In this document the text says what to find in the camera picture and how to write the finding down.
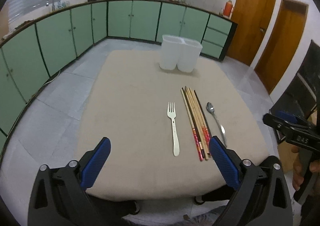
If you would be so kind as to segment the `person's right hand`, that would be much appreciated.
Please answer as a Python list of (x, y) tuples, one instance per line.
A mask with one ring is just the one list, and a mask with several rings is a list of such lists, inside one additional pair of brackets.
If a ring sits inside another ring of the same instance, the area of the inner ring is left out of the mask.
[[(292, 147), (292, 152), (297, 153), (295, 161), (293, 162), (293, 180), (292, 186), (297, 191), (300, 189), (301, 184), (304, 182), (304, 177), (302, 176), (302, 164), (300, 163), (299, 156), (300, 148), (297, 146)], [(312, 173), (317, 173), (319, 175), (319, 160), (314, 161), (310, 164), (309, 169)]]

